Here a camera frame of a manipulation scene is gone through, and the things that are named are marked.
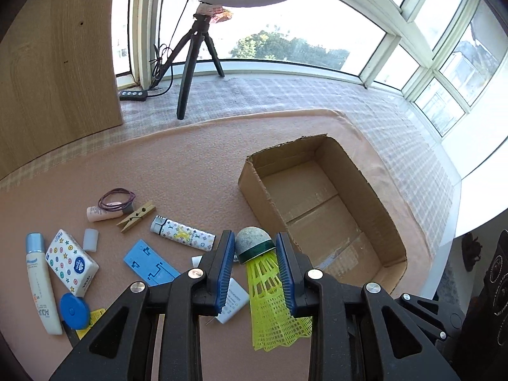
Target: blue tube cap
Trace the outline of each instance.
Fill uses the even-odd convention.
[[[39,233],[28,234],[25,239],[26,253],[44,252],[44,236]]]
[[[60,311],[63,320],[74,330],[90,325],[90,308],[81,297],[65,294],[60,300]]]

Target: open brown box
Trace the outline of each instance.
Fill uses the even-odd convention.
[[[270,236],[287,231],[298,251],[345,284],[392,292],[406,250],[378,196],[337,141],[301,137],[248,156],[238,185]]]

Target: wooden panel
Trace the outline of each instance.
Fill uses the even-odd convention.
[[[28,0],[0,43],[0,179],[122,123],[112,0]]]

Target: green band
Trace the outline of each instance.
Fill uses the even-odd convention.
[[[269,239],[268,241],[258,243],[256,246],[253,246],[252,248],[247,249],[247,251],[239,254],[238,261],[240,261],[241,264],[244,264],[245,262],[258,257],[265,252],[271,251],[274,248],[275,244],[271,239]]]

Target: yellow shuttlecock skirt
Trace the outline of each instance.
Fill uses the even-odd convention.
[[[312,318],[293,318],[285,305],[275,251],[246,262],[251,302],[252,346],[270,351],[310,337]]]

